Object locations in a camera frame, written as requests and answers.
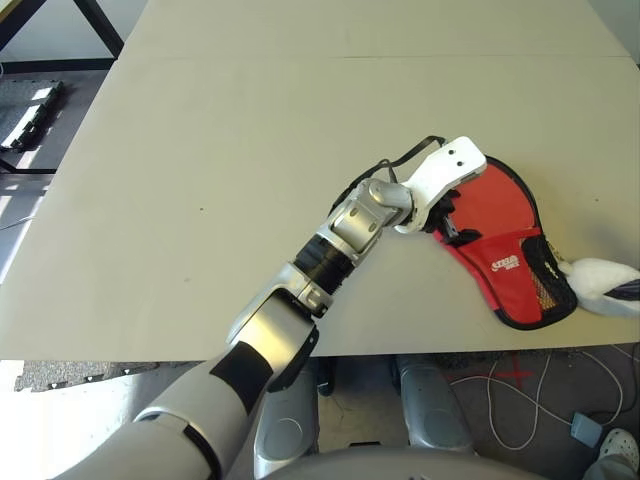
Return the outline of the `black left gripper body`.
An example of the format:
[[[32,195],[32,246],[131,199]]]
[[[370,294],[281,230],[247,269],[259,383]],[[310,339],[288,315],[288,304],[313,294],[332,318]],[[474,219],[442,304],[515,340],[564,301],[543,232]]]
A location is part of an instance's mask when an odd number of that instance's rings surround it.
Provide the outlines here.
[[[434,206],[430,209],[427,221],[426,232],[435,233],[439,232],[443,238],[447,241],[447,237],[451,232],[456,231],[456,227],[450,219],[450,214],[454,211],[444,211],[440,206],[440,200],[438,200]]]

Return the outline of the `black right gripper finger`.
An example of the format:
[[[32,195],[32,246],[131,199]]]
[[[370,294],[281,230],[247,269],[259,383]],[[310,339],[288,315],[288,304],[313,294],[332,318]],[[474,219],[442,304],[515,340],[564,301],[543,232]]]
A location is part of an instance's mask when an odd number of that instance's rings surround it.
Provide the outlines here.
[[[640,300],[640,279],[630,280],[607,292],[607,296],[622,301]]]

